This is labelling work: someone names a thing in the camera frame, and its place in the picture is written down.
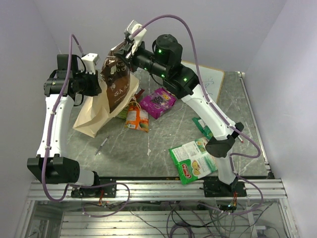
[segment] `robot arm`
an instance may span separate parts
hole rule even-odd
[[[99,60],[97,54],[87,54],[80,58],[84,69],[78,68],[77,56],[72,55],[71,74],[68,86],[63,92],[53,119],[52,130],[49,130],[49,121],[53,106],[65,82],[68,55],[57,56],[57,70],[44,84],[46,95],[46,118],[43,136],[36,158],[29,158],[28,169],[39,180],[41,179],[43,160],[47,148],[47,134],[50,131],[51,143],[46,166],[46,182],[50,184],[73,183],[77,185],[94,185],[98,180],[97,174],[84,170],[77,161],[68,158],[67,132],[71,109],[74,106],[76,93],[83,96],[95,96],[101,93],[98,83],[98,72],[95,65]]]
[[[230,164],[229,154],[238,133],[228,127],[209,104],[213,104],[218,112],[239,131],[242,131],[243,125],[228,118],[211,97],[209,100],[205,98],[197,75],[181,64],[183,48],[175,37],[169,34],[160,35],[152,44],[153,52],[147,51],[142,41],[146,33],[145,29],[131,40],[130,35],[140,26],[136,21],[130,23],[125,31],[126,45],[116,52],[115,56],[129,66],[131,71],[140,67],[150,74],[161,77],[163,86],[203,119],[213,133],[206,150],[216,159],[219,180],[234,187],[237,179],[234,174],[235,169]]]

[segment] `marble surface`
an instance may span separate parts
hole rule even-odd
[[[135,76],[140,86],[149,94],[159,86],[146,71],[139,70]],[[242,122],[244,132],[257,143],[258,137],[245,98],[241,81],[236,72],[226,72],[218,99],[220,108],[235,122]],[[125,120],[113,118],[100,129],[95,138],[72,129],[80,107],[72,110],[68,129],[69,158],[77,160],[87,169],[107,177],[173,177],[178,171],[169,155],[169,149],[185,144],[203,135],[192,122],[197,114],[181,100],[161,118],[150,117],[149,133],[123,128]],[[103,140],[109,137],[98,155],[94,155]],[[248,141],[237,140],[234,152],[256,154]],[[257,159],[234,157],[236,170],[243,176],[266,176],[263,156]]]

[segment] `purple box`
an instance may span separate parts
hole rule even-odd
[[[167,110],[169,110],[175,102],[176,98],[174,98],[170,93],[163,88],[158,88],[153,93],[143,98],[140,101],[140,105],[151,116],[158,119]]]

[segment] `pen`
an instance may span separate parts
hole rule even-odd
[[[239,140],[243,143],[243,139],[241,138],[240,135],[238,135]]]
[[[105,145],[105,143],[107,142],[109,136],[107,136],[107,138],[103,141],[103,143],[101,143],[101,145],[99,146],[98,150],[95,152],[95,155],[98,154],[98,152],[101,150],[101,148]]]

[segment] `white wall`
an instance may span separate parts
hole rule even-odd
[[[0,22],[0,237],[10,238],[34,179],[26,162],[41,142],[43,83],[58,50],[31,0],[0,1]]]
[[[316,237],[317,1],[288,0],[246,72],[265,150],[302,237]]]
[[[104,59],[123,40],[131,20],[143,24],[162,14],[176,14],[190,26],[199,62],[223,70],[245,72],[286,0],[34,0],[57,46],[68,52],[73,32],[85,51]],[[146,47],[170,33],[184,47],[183,59],[193,61],[185,28],[164,19],[148,28]]]

